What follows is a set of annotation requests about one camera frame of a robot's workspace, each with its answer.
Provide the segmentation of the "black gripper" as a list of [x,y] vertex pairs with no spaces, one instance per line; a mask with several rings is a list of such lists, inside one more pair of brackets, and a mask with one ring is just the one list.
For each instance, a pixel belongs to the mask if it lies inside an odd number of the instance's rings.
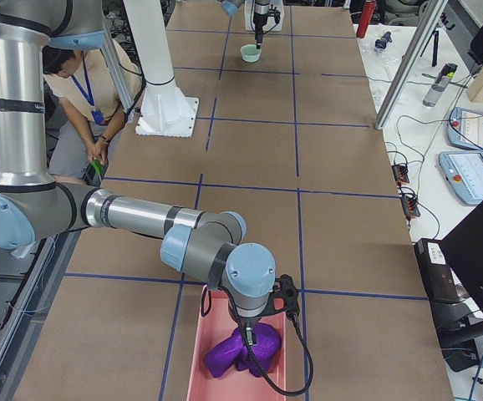
[[254,13],[252,17],[252,22],[255,31],[255,41],[257,50],[262,50],[262,42],[264,31],[263,28],[266,25],[266,15],[260,13]]
[[255,326],[259,322],[258,317],[240,317],[241,330],[245,334],[247,349],[257,343]]

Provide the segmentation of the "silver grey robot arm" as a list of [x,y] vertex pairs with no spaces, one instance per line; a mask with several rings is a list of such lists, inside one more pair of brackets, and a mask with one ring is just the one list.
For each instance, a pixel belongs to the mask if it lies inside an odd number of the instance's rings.
[[221,9],[230,18],[241,7],[244,7],[245,12],[249,12],[249,28],[254,33],[256,49],[260,50],[265,34],[271,32],[274,28],[278,28],[282,23],[283,3],[282,1],[272,3],[270,0],[221,1]]
[[98,1],[0,1],[0,247],[13,249],[73,229],[112,227],[161,239],[160,257],[224,291],[245,347],[278,344],[272,315],[276,265],[245,243],[243,218],[58,183],[46,165],[42,48],[105,48]]

